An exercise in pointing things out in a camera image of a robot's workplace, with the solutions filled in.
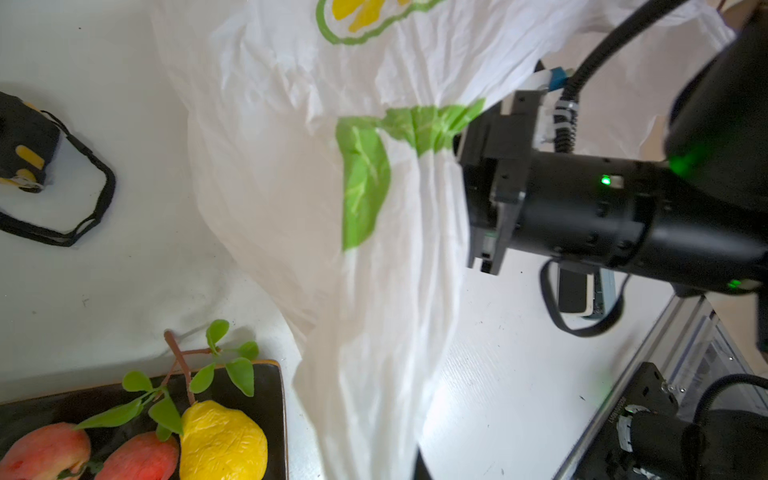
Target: tray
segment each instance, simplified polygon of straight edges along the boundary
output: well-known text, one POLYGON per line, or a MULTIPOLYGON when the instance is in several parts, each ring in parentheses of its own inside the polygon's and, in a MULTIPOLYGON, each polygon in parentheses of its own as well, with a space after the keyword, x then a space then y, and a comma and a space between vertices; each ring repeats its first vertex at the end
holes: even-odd
MULTIPOLYGON (((263 480, 287 480, 286 410, 280 364, 273 360, 256 360, 253 362, 253 376, 253 398, 246 397, 237 389, 229 380, 224 368, 216 369, 213 384, 195 397, 198 402, 214 400, 228 409, 242 410, 258 423, 264 431, 269 447, 263 480)), ((152 384, 158 386, 162 380, 163 376, 154 377, 152 384)), ((172 376, 168 382, 168 390, 179 412, 184 412, 189 407, 184 376, 172 376)), ((96 413, 130 402, 138 396, 138 393, 124 391, 121 384, 116 383, 0 405, 0 458, 16 440, 32 430, 58 422, 79 423, 96 413)), ((128 439, 139 433, 153 432, 156 426, 144 412, 120 427, 88 429, 86 432, 91 438, 91 458, 104 461, 128 439)), ((93 475, 88 472, 81 480, 91 478, 93 475)), ((178 467, 171 479, 179 479, 178 467)))

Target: red fruit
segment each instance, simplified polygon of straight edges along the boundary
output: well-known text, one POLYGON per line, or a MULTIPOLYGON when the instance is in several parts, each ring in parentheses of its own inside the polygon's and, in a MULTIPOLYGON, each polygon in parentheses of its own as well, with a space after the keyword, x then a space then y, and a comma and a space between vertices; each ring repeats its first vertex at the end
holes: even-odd
POLYGON ((71 423, 47 425, 16 440, 0 460, 0 480, 56 480, 63 470, 79 472, 90 457, 85 432, 71 423))
POLYGON ((95 480, 168 480, 178 461, 179 444, 173 436, 161 442, 154 432, 142 433, 109 455, 95 480))

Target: white table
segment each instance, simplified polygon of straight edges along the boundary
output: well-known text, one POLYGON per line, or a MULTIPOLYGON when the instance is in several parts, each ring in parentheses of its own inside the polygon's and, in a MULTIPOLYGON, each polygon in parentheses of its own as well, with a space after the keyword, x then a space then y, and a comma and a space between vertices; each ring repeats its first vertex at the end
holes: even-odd
MULTIPOLYGON (((114 168, 102 225, 62 249, 0 233, 0 402, 164 373, 162 331, 201 346, 212 319, 255 337, 283 366, 291 478, 321 478, 311 425, 290 382, 299 353, 270 298, 198 214, 186 112, 155 53, 141 0, 0 3, 0 91, 53 111, 114 168)), ((65 146, 39 195, 0 206, 62 230, 87 216, 102 176, 65 146)), ((422 448, 443 478, 550 478, 669 299, 635 279, 620 325, 597 339, 549 321, 542 258, 510 252, 499 277, 467 270, 461 325, 422 448)))

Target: tape measure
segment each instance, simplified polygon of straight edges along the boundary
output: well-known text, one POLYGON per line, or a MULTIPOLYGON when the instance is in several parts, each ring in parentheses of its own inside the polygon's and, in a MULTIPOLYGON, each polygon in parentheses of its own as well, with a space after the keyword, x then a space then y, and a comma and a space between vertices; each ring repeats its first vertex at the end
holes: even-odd
POLYGON ((101 222, 117 186, 114 172, 53 114, 38 110, 21 98, 0 92, 0 184, 33 194, 42 191, 45 169, 53 161, 62 137, 85 155, 107 179, 93 213, 73 230, 58 232, 0 212, 0 230, 47 245, 69 247, 101 222))

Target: wrist strap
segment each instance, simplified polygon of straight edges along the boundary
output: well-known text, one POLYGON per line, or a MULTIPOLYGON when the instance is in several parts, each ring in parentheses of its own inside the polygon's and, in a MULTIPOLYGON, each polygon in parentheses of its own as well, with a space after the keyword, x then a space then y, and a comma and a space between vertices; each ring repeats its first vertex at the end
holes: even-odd
POLYGON ((541 284, 541 296, 544 297, 544 305, 547 307, 550 318, 556 327, 564 332, 568 332, 571 335, 580 336, 582 338, 589 336, 598 336, 601 333, 607 332, 616 322, 621 318, 621 314, 624 312, 624 288, 627 286, 627 281, 632 277, 627 275, 624 282, 621 283, 619 294, 614 303, 614 307, 610 312, 593 326, 588 326, 583 329, 572 329, 565 324, 563 317, 560 315, 558 308, 558 302, 555 300, 554 293, 552 293, 552 284, 549 281, 549 266, 553 263, 559 263, 560 260, 551 258, 547 260, 547 263, 541 268, 541 272, 538 274, 539 283, 541 284))
POLYGON ((22 222, 21 220, 18 220, 2 212, 0 212, 0 230, 7 233, 12 233, 13 235, 17 235, 19 237, 28 238, 29 240, 34 240, 36 242, 46 243, 47 245, 71 247, 80 239, 80 237, 85 235, 91 228, 96 227, 101 222, 101 218, 104 216, 104 213, 112 203, 114 189, 117 186, 117 179, 114 176, 114 172, 102 161, 96 158, 90 148, 86 147, 83 142, 79 141, 73 134, 71 134, 58 118, 56 118, 51 112, 45 110, 43 110, 42 113, 48 115, 51 118, 51 121, 56 124, 56 126, 65 135, 67 140, 69 140, 69 143, 71 143, 72 146, 77 149, 77 151, 85 155, 85 157, 87 157, 88 160, 96 168, 104 173, 107 181, 104 182, 104 188, 101 189, 98 200, 96 200, 96 206, 93 213, 84 218, 73 230, 67 233, 39 227, 37 225, 33 225, 32 223, 22 222))

